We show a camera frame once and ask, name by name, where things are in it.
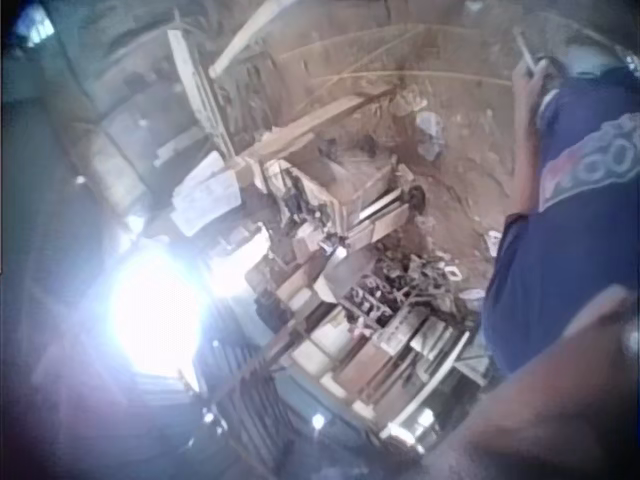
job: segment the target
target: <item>workshop floor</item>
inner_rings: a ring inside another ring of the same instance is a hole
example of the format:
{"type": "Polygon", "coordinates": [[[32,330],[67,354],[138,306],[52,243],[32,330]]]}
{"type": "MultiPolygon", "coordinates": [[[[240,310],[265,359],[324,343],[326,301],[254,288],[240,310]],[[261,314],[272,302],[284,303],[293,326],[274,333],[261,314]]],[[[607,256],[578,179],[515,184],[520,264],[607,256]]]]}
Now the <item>workshop floor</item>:
{"type": "Polygon", "coordinates": [[[602,3],[545,1],[527,10],[527,2],[515,0],[299,2],[266,36],[287,92],[276,118],[286,124],[366,86],[415,85],[426,102],[421,111],[443,123],[445,145],[435,161],[418,152],[416,114],[394,115],[388,101],[322,135],[349,144],[369,133],[397,153],[427,194],[424,215],[402,232],[405,244],[417,253],[450,254],[464,276],[461,289],[484,288],[492,271],[484,236],[501,231],[509,213],[510,76],[519,60],[512,29],[523,27],[534,53],[557,56],[571,35],[597,35],[596,28],[628,41],[624,29],[609,26],[631,20],[633,28],[633,18],[602,3]]]}

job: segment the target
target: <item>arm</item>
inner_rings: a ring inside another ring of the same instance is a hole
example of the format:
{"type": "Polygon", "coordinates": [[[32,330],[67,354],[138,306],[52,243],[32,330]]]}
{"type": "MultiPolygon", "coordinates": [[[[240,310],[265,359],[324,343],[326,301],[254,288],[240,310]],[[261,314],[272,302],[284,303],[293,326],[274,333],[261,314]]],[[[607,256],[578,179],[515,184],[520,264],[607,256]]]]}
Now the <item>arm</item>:
{"type": "Polygon", "coordinates": [[[531,78],[524,62],[513,71],[514,175],[511,194],[512,213],[529,213],[538,199],[538,132],[535,113],[547,72],[548,61],[540,62],[531,78]]]}

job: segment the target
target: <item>hand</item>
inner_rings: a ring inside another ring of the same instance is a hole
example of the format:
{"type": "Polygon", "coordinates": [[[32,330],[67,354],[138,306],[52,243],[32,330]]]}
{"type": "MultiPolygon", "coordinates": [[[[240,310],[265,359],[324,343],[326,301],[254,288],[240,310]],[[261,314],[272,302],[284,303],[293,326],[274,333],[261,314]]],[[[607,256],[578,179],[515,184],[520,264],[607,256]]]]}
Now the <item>hand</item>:
{"type": "Polygon", "coordinates": [[[538,63],[533,76],[524,59],[518,64],[512,74],[513,96],[515,104],[516,128],[529,129],[540,103],[540,94],[544,84],[544,77],[549,69],[549,61],[538,63]]]}

